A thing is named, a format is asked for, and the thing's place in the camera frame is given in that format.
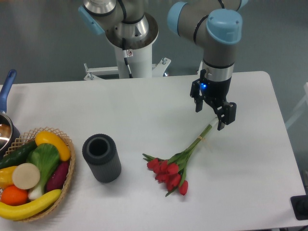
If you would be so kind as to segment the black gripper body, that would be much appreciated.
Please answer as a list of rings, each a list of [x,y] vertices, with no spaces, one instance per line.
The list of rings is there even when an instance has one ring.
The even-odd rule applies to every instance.
[[[209,79],[209,72],[202,69],[197,80],[200,83],[200,94],[204,101],[215,112],[215,107],[227,102],[231,78],[224,81],[212,81]]]

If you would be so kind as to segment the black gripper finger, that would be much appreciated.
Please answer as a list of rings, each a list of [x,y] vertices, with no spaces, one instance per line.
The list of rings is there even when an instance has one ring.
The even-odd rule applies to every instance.
[[[218,131],[235,121],[236,110],[237,104],[234,102],[222,102],[221,105],[215,107],[215,114],[218,117]]]
[[[194,99],[195,111],[200,112],[203,108],[204,97],[200,94],[200,83],[198,81],[192,82],[190,96]]]

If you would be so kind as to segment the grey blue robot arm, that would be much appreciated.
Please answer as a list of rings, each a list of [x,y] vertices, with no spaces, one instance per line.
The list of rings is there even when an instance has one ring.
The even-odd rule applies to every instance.
[[[218,117],[218,130],[235,121],[236,104],[227,101],[243,20],[244,0],[177,2],[167,26],[177,36],[203,49],[199,78],[190,95],[197,112],[208,104]],[[86,0],[78,9],[87,27],[105,34],[115,49],[120,78],[152,77],[152,45],[158,37],[156,20],[142,0]]]

